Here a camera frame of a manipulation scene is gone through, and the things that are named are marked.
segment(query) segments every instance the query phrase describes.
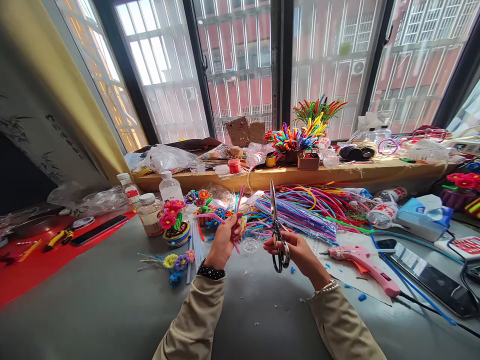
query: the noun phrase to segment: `pink hot glue gun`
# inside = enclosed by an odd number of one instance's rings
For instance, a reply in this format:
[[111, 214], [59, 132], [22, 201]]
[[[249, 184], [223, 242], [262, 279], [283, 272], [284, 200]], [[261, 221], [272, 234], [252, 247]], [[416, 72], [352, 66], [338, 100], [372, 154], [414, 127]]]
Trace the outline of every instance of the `pink hot glue gun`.
[[391, 298], [400, 295], [399, 286], [386, 273], [376, 267], [369, 259], [370, 252], [363, 246], [337, 246], [322, 252], [323, 255], [337, 260], [348, 260], [355, 264], [360, 274], [370, 274], [372, 278], [383, 288], [385, 294]]

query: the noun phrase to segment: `yellow curtain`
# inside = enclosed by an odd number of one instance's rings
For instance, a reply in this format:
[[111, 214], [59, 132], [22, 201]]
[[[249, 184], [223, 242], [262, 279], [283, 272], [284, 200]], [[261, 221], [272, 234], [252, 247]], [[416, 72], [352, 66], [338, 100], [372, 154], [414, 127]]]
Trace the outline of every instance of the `yellow curtain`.
[[56, 100], [108, 180], [129, 172], [119, 145], [41, 0], [0, 0], [3, 35]]

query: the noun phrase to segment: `beige sleeve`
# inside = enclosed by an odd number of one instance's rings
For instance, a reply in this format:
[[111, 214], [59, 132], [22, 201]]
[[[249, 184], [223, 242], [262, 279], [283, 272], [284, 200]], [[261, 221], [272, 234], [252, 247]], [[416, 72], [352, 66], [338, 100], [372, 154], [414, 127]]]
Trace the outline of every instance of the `beige sleeve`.
[[308, 299], [308, 303], [333, 360], [386, 360], [339, 287]]
[[212, 280], [201, 275], [190, 285], [190, 293], [178, 316], [158, 345], [153, 360], [209, 360], [214, 331], [222, 312], [226, 277]]

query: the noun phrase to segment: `red mat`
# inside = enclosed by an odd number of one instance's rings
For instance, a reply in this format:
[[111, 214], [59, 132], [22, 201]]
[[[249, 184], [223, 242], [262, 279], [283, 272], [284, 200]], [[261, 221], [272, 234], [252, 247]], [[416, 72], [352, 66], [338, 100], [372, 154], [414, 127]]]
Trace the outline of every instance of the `red mat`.
[[[86, 233], [89, 230], [96, 228], [97, 226], [107, 222], [114, 218], [117, 214], [106, 214], [104, 216], [97, 217], [95, 221], [84, 228], [75, 231], [74, 238]], [[133, 211], [124, 214], [130, 220], [135, 213]], [[30, 289], [36, 287], [42, 281], [48, 279], [68, 262], [76, 258], [78, 255], [83, 254], [87, 250], [100, 244], [103, 240], [108, 238], [111, 234], [117, 231], [121, 226], [127, 223], [127, 221], [121, 222], [108, 231], [100, 234], [99, 236], [88, 241], [81, 246], [72, 246], [70, 244], [62, 245], [60, 241], [57, 242], [55, 248], [49, 252], [42, 252], [45, 245], [48, 244], [50, 239], [55, 236], [60, 230], [65, 229], [75, 219], [70, 216], [62, 216], [61, 224], [52, 229], [51, 231], [44, 232], [41, 235], [31, 237], [28, 239], [18, 239], [9, 241], [9, 243], [0, 248], [0, 255], [4, 255], [10, 252], [9, 256], [15, 258], [15, 262], [6, 266], [4, 262], [0, 262], [0, 307], [8, 302], [16, 299], [20, 295], [23, 295]], [[20, 256], [30, 248], [30, 244], [27, 245], [15, 245], [20, 242], [30, 242], [42, 239], [42, 243], [35, 248], [35, 250], [22, 262], [18, 262]]]

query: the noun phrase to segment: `tissue box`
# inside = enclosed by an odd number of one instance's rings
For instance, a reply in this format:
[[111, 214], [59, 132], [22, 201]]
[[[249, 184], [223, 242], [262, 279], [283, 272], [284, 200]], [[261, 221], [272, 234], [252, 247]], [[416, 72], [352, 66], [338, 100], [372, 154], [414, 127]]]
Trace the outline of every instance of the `tissue box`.
[[425, 205], [416, 198], [411, 198], [398, 212], [396, 223], [406, 227], [406, 231], [430, 242], [437, 241], [449, 228], [454, 210], [441, 207], [442, 217], [432, 220], [426, 213]]

